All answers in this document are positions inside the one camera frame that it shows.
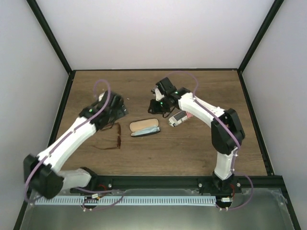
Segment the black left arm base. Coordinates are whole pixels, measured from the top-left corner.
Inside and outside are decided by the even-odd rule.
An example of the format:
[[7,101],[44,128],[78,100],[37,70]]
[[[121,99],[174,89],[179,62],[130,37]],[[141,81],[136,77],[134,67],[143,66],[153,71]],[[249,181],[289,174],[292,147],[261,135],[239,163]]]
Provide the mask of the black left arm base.
[[107,191],[111,191],[111,187],[107,187],[100,182],[97,173],[92,171],[87,167],[81,167],[76,170],[79,176],[81,176],[81,185],[75,185],[70,188],[71,193],[85,193],[85,194],[95,194],[101,193],[106,194]]

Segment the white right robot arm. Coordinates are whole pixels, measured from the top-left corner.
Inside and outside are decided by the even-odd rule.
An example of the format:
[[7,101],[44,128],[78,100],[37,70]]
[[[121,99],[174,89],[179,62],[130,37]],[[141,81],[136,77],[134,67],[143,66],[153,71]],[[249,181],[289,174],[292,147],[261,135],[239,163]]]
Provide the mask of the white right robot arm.
[[224,193],[230,188],[230,178],[234,173],[237,151],[242,145],[245,133],[238,114],[234,109],[215,107],[186,88],[172,89],[170,94],[155,87],[151,90],[155,96],[151,100],[149,112],[153,114],[169,112],[177,108],[192,114],[211,129],[212,145],[217,151],[217,161],[213,174],[216,192]]

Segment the tan glasses case black trim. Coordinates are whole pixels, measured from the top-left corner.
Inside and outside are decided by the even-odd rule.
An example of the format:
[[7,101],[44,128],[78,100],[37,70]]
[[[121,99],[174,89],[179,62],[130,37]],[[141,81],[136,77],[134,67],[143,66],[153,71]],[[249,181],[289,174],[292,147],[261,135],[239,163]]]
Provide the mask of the tan glasses case black trim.
[[130,123],[131,133],[142,130],[144,128],[148,128],[148,127],[159,127],[159,121],[156,118],[150,118],[150,119],[138,120],[138,121],[134,121]]

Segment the tan glasses case striped trim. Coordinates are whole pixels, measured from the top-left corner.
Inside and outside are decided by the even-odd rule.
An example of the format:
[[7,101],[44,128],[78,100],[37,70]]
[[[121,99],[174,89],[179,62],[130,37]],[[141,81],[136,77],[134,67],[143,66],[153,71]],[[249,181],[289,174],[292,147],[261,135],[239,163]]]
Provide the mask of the tan glasses case striped trim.
[[168,123],[171,127],[177,127],[192,117],[193,117],[193,114],[180,110],[178,113],[176,113],[175,115],[171,116],[168,119]]

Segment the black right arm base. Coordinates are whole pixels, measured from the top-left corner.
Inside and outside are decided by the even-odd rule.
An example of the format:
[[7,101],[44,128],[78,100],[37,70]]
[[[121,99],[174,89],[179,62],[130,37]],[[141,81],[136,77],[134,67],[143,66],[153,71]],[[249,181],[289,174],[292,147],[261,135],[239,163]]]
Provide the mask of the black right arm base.
[[197,179],[200,193],[211,194],[213,196],[231,196],[242,193],[240,186],[237,186],[238,180],[234,175],[231,175],[226,180],[221,180],[214,173],[212,176],[200,177]]

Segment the brown sunglasses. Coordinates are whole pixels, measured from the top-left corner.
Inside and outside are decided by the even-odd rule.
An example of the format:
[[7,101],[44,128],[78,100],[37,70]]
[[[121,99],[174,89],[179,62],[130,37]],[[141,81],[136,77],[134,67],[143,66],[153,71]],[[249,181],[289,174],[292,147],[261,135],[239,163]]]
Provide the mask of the brown sunglasses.
[[115,122],[112,125],[99,130],[93,137],[92,147],[99,150],[120,149],[121,146],[121,125]]

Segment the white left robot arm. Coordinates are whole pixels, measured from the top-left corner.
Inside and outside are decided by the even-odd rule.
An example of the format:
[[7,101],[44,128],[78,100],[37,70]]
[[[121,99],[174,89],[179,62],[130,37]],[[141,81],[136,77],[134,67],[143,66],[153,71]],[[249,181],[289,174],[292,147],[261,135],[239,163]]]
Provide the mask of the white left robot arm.
[[47,199],[74,188],[94,193],[98,188],[96,173],[86,167],[70,171],[61,168],[88,138],[99,130],[111,128],[127,113],[121,95],[109,91],[99,95],[93,104],[82,109],[72,126],[53,144],[37,156],[28,155],[24,159],[26,190],[35,190]]

